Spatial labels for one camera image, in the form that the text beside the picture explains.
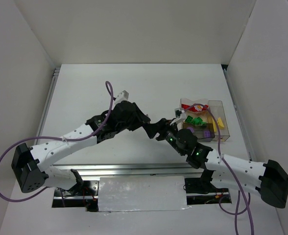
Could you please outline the green square lego brick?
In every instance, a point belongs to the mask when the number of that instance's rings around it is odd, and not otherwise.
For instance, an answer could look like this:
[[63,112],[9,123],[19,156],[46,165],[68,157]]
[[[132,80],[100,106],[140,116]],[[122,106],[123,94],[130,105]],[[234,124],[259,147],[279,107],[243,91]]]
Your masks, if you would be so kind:
[[193,125],[202,125],[203,124],[203,120],[200,117],[196,117],[192,120],[192,124]]
[[193,123],[193,117],[192,116],[187,116],[187,118],[185,119],[186,123]]

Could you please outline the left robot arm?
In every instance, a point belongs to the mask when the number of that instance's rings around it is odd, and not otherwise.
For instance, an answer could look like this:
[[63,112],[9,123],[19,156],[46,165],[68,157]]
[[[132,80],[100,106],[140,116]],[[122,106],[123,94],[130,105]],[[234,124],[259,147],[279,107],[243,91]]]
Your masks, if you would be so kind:
[[19,144],[11,167],[21,191],[30,193],[43,186],[72,190],[83,184],[78,172],[59,170],[53,164],[83,148],[112,139],[124,130],[134,131],[149,122],[150,118],[136,103],[122,101],[112,111],[88,119],[60,141],[52,140],[31,147]]

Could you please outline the yellow half round lego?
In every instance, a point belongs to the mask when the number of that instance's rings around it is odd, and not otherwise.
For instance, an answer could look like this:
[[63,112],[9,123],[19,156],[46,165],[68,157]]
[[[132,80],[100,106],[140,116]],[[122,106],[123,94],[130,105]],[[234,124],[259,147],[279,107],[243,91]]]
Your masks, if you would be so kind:
[[219,117],[219,118],[217,119],[217,124],[218,124],[219,129],[225,129],[225,125],[224,125],[224,122],[223,122],[223,120],[221,119],[221,117]]

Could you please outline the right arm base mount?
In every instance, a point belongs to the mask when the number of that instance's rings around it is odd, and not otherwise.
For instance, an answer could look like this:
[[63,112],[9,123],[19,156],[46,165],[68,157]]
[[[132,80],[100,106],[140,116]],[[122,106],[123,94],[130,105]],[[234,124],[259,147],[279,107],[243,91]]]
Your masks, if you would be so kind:
[[185,178],[187,205],[231,203],[229,189],[215,187],[211,183],[212,175],[213,171],[204,170],[200,176]]

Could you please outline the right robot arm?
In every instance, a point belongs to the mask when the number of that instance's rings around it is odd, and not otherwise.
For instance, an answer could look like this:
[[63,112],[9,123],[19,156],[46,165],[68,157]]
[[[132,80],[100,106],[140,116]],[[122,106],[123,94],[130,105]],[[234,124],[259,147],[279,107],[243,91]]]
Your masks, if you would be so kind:
[[169,120],[144,124],[151,139],[167,141],[187,163],[203,169],[201,179],[207,186],[238,189],[259,196],[265,203],[283,209],[288,198],[288,174],[281,165],[268,160],[254,162],[219,154],[218,150],[201,144],[189,129],[178,129]]

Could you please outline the purple sloped lego brick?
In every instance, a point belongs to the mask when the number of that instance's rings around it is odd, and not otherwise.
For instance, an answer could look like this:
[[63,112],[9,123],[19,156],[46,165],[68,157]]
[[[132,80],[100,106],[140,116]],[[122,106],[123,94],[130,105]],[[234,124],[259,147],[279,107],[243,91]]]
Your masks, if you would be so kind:
[[208,131],[208,130],[203,131],[203,138],[204,139],[211,138],[211,137],[212,137],[212,135],[211,135],[210,131]]

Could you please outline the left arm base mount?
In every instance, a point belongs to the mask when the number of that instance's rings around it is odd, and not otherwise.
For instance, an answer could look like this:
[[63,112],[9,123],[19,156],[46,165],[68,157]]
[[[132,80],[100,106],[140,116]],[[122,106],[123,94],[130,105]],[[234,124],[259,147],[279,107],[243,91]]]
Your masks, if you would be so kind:
[[84,181],[81,192],[70,193],[56,188],[52,208],[84,208],[86,212],[98,212],[99,180]]

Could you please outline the red curved lego brick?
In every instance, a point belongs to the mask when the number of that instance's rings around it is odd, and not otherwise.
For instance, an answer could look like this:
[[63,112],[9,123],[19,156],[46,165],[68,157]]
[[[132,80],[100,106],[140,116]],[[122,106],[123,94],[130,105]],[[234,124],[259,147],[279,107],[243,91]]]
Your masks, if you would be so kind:
[[191,105],[187,105],[187,104],[181,104],[181,107],[183,108],[183,109],[187,109],[187,108],[189,108]]

